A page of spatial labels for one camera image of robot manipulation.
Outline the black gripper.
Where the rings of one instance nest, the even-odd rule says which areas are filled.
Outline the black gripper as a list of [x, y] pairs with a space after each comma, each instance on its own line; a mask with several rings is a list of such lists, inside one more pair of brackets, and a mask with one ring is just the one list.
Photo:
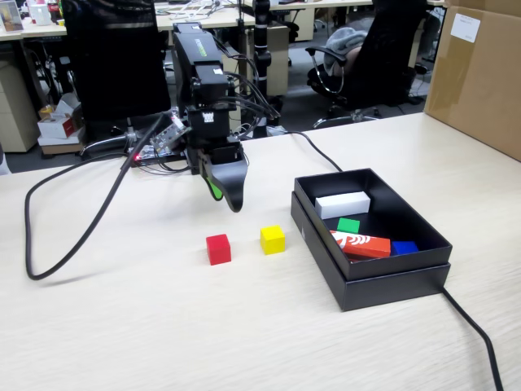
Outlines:
[[186, 145], [186, 158], [215, 201], [225, 200], [234, 213], [241, 211], [248, 166], [239, 140], [199, 139]]

